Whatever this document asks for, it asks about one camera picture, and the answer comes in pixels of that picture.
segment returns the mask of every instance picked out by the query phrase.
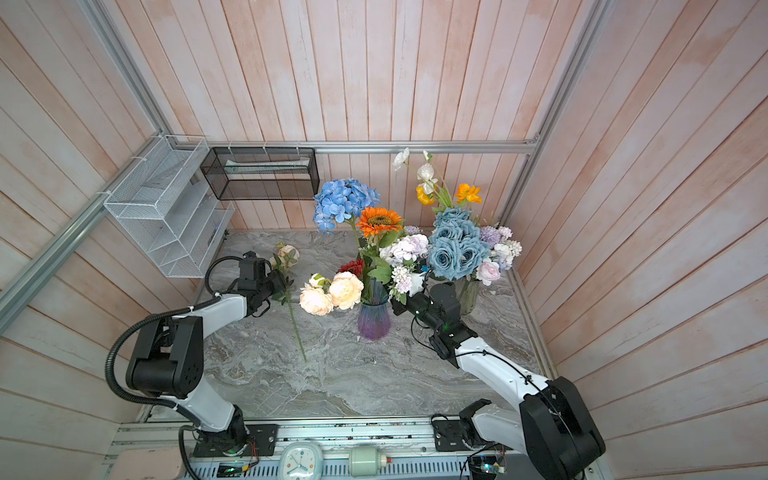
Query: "orange sunflower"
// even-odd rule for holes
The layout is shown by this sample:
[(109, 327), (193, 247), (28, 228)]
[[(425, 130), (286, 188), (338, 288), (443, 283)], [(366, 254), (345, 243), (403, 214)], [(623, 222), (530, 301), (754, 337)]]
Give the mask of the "orange sunflower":
[(360, 227), (366, 237), (370, 237), (389, 230), (402, 230), (402, 226), (398, 225), (400, 222), (402, 222), (402, 218), (392, 210), (367, 207), (360, 214), (360, 221), (357, 222), (357, 226)]

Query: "gray marble tabletop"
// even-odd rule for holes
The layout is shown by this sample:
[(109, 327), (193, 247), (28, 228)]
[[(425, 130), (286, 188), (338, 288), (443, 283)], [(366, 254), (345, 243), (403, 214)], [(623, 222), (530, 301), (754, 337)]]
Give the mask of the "gray marble tabletop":
[[(294, 278), (293, 311), (307, 361), (304, 362), (287, 305), (273, 303), (261, 318), (246, 318), (220, 329), (205, 341), (205, 375), (247, 419), (285, 419), (369, 415), (456, 414), (480, 398), (504, 405), (483, 382), (454, 368), (411, 337), (412, 316), (394, 316), (378, 342), (357, 331), (358, 308), (312, 316), (299, 307), (299, 288), (313, 273), (332, 276), (356, 256), (352, 232), (235, 232), (220, 257), (253, 250), (271, 257), (280, 241), (294, 245), (300, 261)], [(214, 289), (226, 288), (238, 275), (237, 262), (217, 266)], [(520, 365), (540, 372), (520, 309), (503, 279), (482, 287), (475, 310), (464, 321)], [(414, 329), (421, 341), (427, 335)], [(175, 418), (155, 407), (152, 420)]]

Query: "peach peony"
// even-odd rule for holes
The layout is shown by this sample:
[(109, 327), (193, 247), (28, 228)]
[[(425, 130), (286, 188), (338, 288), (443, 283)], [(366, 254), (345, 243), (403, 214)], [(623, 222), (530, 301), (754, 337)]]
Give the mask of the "peach peony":
[(304, 288), (301, 289), (299, 304), (305, 312), (313, 315), (323, 316), (333, 310), (331, 296), (323, 292), (323, 289), (313, 288), (308, 283), (305, 283)]
[(347, 310), (360, 302), (362, 282), (352, 272), (337, 273), (328, 289), (333, 305), (341, 310)]

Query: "alarm clock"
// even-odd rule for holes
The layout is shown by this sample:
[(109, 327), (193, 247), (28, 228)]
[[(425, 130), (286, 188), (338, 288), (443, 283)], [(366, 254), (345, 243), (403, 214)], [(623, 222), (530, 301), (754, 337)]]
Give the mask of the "alarm clock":
[(323, 450), (312, 442), (294, 442), (283, 450), (278, 480), (319, 480), (323, 475)]

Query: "white wire mesh shelf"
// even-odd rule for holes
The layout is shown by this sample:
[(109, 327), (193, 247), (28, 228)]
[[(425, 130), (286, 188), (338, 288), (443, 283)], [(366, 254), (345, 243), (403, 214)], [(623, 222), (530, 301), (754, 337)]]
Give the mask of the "white wire mesh shelf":
[(204, 139), (179, 150), (163, 137), (104, 202), (166, 276), (201, 278), (234, 213), (217, 209), (206, 181), (190, 182), (207, 152)]

